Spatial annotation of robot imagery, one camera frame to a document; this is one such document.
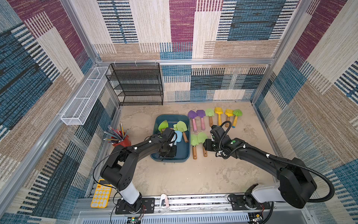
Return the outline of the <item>green shovel wooden handle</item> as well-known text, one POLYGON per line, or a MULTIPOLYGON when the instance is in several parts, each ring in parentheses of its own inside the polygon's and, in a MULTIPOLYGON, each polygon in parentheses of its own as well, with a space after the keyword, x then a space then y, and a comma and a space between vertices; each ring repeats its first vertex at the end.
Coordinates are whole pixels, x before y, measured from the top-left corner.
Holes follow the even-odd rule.
POLYGON ((212 108, 208 108, 205 110, 205 114, 209 117, 209 126, 213 126, 214 110, 212 108))

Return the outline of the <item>yellow shovel wooden handle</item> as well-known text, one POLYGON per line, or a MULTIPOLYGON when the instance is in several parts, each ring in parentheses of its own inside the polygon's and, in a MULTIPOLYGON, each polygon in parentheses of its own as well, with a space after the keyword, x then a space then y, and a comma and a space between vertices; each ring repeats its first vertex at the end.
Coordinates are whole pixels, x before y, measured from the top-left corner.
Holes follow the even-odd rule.
POLYGON ((231 109, 226 109, 225 114, 227 116, 226 121, 230 121, 230 118, 234 115, 233 110, 231 110, 231 109))

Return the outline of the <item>purple shovel pink handle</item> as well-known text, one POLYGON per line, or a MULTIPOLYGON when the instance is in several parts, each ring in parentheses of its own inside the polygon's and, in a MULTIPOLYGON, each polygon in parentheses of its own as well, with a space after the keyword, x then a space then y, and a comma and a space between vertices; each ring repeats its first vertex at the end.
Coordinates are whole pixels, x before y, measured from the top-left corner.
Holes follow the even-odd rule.
POLYGON ((201 129, 206 130, 205 121, 204 121, 204 117, 206 116, 205 111, 204 110, 197 110, 196 113, 201 119, 201 121, 200 121, 201 122, 201 129))
POLYGON ((193 110, 191 110, 191 111, 188 112, 188 117, 192 120, 192 123, 193 123, 193 130, 194 130, 194 132, 197 131, 197 125, 196 125, 196 120, 195 120, 195 118, 196 118, 197 116, 198 116, 197 113, 196 113, 195 111, 193 111, 193 110))

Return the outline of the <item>green shovel yellow handle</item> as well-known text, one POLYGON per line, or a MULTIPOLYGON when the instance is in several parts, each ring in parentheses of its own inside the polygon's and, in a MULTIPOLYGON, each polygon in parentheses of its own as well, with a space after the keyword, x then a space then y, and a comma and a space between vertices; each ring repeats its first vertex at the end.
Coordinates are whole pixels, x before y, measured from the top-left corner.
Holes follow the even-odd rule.
POLYGON ((242 116, 242 111, 240 109, 236 109, 233 111, 233 115, 235 116, 235 118, 232 124, 232 128, 235 128, 237 125, 238 118, 242 116))

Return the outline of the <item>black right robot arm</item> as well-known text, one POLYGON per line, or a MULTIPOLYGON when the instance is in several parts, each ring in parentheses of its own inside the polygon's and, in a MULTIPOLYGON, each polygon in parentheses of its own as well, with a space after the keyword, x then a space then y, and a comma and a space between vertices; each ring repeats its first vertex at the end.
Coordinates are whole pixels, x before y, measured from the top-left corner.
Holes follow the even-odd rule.
POLYGON ((271 196, 271 199, 263 199, 255 194, 254 190, 251 190, 251 196, 257 202, 287 202, 295 208, 302 209, 306 203, 326 202, 335 195, 333 183, 325 175, 308 168, 298 158, 292 160, 281 158, 264 152, 238 138, 229 141, 225 146, 208 139, 205 140, 203 146, 207 151, 216 152, 225 160, 232 156, 247 161, 270 173, 279 181, 278 194, 264 193, 265 196, 271 196), (312 174, 327 183, 329 193, 326 196, 311 199, 318 188, 311 176, 312 174))

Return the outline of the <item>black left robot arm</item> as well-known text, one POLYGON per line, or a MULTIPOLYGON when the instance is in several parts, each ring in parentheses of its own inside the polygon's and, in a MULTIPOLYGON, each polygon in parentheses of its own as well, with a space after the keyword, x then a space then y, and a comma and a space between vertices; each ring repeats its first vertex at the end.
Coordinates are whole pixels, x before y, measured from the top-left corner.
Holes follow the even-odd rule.
POLYGON ((108 156, 100 176, 119 192, 129 212, 139 212, 144 207, 142 195, 132 183, 137 163, 154 153, 167 156, 177 138, 175 131, 168 128, 133 146, 118 145, 108 156))

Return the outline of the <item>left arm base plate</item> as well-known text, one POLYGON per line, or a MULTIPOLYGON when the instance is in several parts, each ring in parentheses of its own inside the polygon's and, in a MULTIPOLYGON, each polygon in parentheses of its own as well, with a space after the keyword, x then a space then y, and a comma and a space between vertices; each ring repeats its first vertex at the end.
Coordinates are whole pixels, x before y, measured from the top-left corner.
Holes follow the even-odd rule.
POLYGON ((124 199, 119 199, 115 208, 116 215, 152 214, 155 208, 155 198, 139 198, 134 204, 129 204, 124 199))

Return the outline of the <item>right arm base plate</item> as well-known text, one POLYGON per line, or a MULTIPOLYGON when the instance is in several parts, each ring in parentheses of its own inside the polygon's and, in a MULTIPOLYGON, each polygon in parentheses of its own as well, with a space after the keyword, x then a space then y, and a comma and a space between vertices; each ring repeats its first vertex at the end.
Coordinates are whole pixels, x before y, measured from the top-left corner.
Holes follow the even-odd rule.
POLYGON ((252 196, 243 194, 229 194, 227 200, 231 203, 233 211, 243 210, 269 210, 271 203, 259 203, 252 196))

